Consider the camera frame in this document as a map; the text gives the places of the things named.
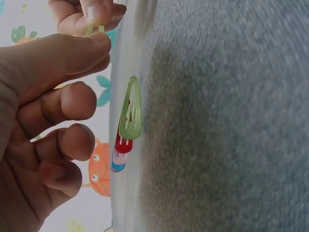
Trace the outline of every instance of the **orange cartoon character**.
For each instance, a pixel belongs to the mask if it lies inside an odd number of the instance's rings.
[[[89,184],[82,187],[92,187],[98,194],[110,197],[110,154],[108,143],[101,143],[96,138],[96,146],[89,160]]]
[[[26,27],[19,26],[17,28],[13,28],[11,39],[15,43],[15,45],[19,45],[19,44],[25,44],[32,40],[35,40],[36,35],[37,35],[37,32],[33,31],[30,33],[29,37],[26,37]]]

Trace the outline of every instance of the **cartoon eye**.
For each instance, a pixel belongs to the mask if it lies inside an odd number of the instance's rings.
[[[99,160],[100,160],[100,156],[94,155],[94,156],[93,156],[93,160],[94,160],[94,161],[99,161]]]
[[[97,175],[92,175],[92,181],[97,182],[98,181],[98,176]]]

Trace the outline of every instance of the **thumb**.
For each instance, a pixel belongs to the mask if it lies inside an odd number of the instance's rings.
[[[90,24],[108,23],[112,18],[113,0],[80,0],[83,13]]]
[[[30,43],[0,48],[0,81],[18,96],[65,75],[85,73],[108,56],[106,34],[90,37],[55,34]]]

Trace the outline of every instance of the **finger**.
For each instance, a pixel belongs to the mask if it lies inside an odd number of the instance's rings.
[[[49,188],[53,209],[74,197],[82,185],[82,173],[73,162],[59,160],[43,162],[39,166],[39,176]]]
[[[90,24],[106,24],[111,20],[113,0],[80,0],[83,13]]]
[[[76,82],[49,91],[21,107],[16,118],[26,136],[32,139],[46,129],[66,120],[90,118],[97,106],[97,97],[84,82]]]
[[[81,74],[75,74],[75,75],[66,75],[63,78],[59,78],[57,80],[54,80],[50,83],[44,83],[39,85],[38,87],[32,88],[29,91],[27,91],[25,94],[22,95],[22,97],[19,99],[19,106],[23,106],[29,102],[34,101],[35,99],[39,98],[44,93],[54,89],[56,86],[63,84],[66,81],[78,79],[93,73],[98,73],[108,67],[110,64],[110,55],[107,55],[107,57],[102,60],[99,64],[97,64],[95,67],[90,69],[89,71],[83,72]]]
[[[69,128],[54,130],[33,145],[41,162],[63,159],[86,161],[93,152],[95,137],[87,126],[73,124]]]
[[[91,3],[95,4],[96,2],[99,3],[97,7],[100,12],[98,20],[88,20],[87,9],[89,9],[88,7],[90,7]],[[75,2],[73,1],[50,0],[49,6],[53,12],[58,32],[84,36],[89,24],[105,25],[113,20],[113,17],[122,17],[125,14],[126,7],[124,5],[114,3],[111,7],[111,2],[112,0],[107,0],[109,10],[106,13],[101,12],[102,9],[105,11],[104,0],[84,0],[81,4],[83,7],[79,4],[74,4]]]
[[[44,82],[89,71],[107,57],[110,49],[111,40],[104,33],[91,38],[56,34],[1,48],[0,69],[6,72],[1,80],[20,95]]]

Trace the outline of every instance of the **hair clip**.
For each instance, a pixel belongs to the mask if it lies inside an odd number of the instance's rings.
[[[89,35],[92,34],[94,27],[95,27],[94,25],[89,25],[89,26],[88,26],[88,29],[87,29],[87,32],[86,32],[86,36],[89,36]],[[105,33],[104,25],[99,25],[99,26],[98,26],[98,30],[99,30],[99,32],[101,32],[101,33]]]
[[[115,142],[115,149],[119,153],[125,154],[132,150],[133,147],[133,141],[129,139],[124,139],[119,134],[119,124],[116,134],[116,142]]]
[[[114,149],[113,152],[112,152],[112,164],[111,164],[111,171],[114,172],[114,173],[118,173],[126,167],[127,160],[125,160],[125,163],[123,163],[123,161],[117,162],[118,158],[119,158],[119,153]]]
[[[122,153],[115,151],[112,161],[116,165],[124,165],[127,163],[128,159],[129,159],[128,153],[122,154]]]
[[[132,87],[134,87],[133,103],[130,101]],[[119,120],[119,134],[122,138],[129,140],[136,139],[141,134],[140,88],[136,76],[130,77],[126,89]]]

